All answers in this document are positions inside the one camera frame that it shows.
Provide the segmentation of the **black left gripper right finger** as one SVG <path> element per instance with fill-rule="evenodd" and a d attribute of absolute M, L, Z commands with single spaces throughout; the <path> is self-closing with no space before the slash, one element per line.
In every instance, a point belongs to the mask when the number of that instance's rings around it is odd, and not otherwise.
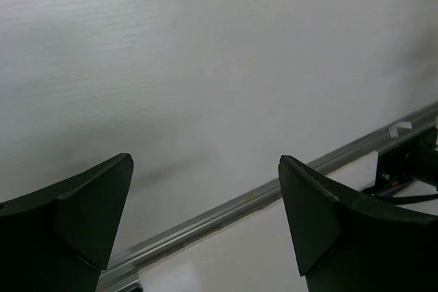
<path fill-rule="evenodd" d="M 288 155 L 279 181 L 308 290 L 437 290 L 436 216 L 367 196 Z"/>

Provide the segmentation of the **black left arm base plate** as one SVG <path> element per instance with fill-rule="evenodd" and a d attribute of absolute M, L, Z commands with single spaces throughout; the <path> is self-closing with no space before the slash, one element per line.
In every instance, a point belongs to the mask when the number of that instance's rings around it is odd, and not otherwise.
<path fill-rule="evenodd" d="M 429 128 L 378 156 L 375 183 L 362 190 L 383 202 L 401 206 L 437 199 L 437 194 L 396 194 L 419 181 L 437 188 L 437 128 Z"/>

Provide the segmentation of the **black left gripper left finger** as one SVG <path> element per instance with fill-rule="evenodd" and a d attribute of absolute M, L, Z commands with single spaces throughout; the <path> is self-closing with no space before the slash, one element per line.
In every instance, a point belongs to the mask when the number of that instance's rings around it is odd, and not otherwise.
<path fill-rule="evenodd" d="M 122 153 L 1 203 L 2 291 L 95 291 L 133 175 Z"/>

